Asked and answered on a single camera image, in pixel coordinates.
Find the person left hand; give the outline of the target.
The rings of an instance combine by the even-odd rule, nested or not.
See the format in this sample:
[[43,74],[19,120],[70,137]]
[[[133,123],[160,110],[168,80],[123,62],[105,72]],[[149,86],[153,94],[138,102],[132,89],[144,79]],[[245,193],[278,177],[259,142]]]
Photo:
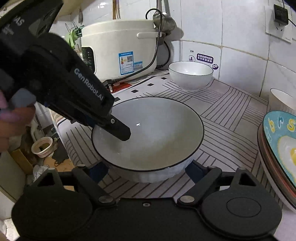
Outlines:
[[1,91],[1,153],[9,149],[9,138],[22,135],[35,115],[35,106],[8,110],[8,103]]

